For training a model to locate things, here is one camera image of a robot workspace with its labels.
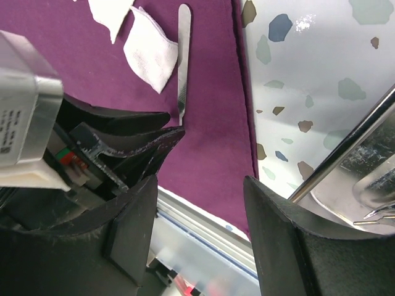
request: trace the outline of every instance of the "metal rod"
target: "metal rod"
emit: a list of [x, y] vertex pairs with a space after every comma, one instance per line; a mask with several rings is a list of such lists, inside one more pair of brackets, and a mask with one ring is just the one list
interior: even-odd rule
[[331, 154], [314, 170], [289, 198], [297, 203], [321, 182], [350, 152], [360, 145], [395, 110], [395, 85], [369, 111], [364, 119], [344, 138]]

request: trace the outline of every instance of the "purple placemat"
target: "purple placemat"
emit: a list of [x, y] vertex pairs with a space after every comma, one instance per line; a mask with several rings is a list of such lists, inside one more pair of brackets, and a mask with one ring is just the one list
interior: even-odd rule
[[[177, 41], [178, 6], [193, 11], [185, 116], [186, 135], [165, 161], [159, 184], [247, 232], [243, 178], [253, 175], [247, 108], [231, 0], [137, 0]], [[114, 45], [85, 0], [0, 3], [0, 29], [26, 36], [59, 72], [65, 92], [94, 105], [168, 111], [177, 123], [177, 78], [157, 94], [130, 70], [123, 45], [130, 13]]]

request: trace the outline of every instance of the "metal utensil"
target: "metal utensil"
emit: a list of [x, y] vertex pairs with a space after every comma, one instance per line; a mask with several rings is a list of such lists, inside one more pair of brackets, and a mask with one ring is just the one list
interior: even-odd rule
[[191, 10], [181, 4], [178, 9], [178, 99], [180, 125], [183, 125], [186, 104], [186, 82], [188, 78], [189, 42], [191, 37]]

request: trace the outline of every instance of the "white cloth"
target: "white cloth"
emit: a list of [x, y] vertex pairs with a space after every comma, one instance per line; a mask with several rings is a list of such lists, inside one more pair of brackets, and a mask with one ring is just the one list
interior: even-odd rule
[[111, 43], [115, 43], [124, 18], [135, 0], [88, 0], [93, 19], [110, 30]]
[[166, 38], [143, 8], [131, 7], [131, 11], [135, 22], [123, 51], [130, 68], [160, 94], [177, 62], [177, 43]]

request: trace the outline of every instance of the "folded cloth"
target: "folded cloth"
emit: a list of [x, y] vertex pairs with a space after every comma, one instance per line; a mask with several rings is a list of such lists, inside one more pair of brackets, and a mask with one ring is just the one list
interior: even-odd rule
[[177, 62], [177, 43], [141, 7], [131, 7], [135, 22], [123, 47], [130, 68], [161, 93]]
[[119, 29], [135, 0], [88, 0], [93, 19], [110, 30], [115, 43]]

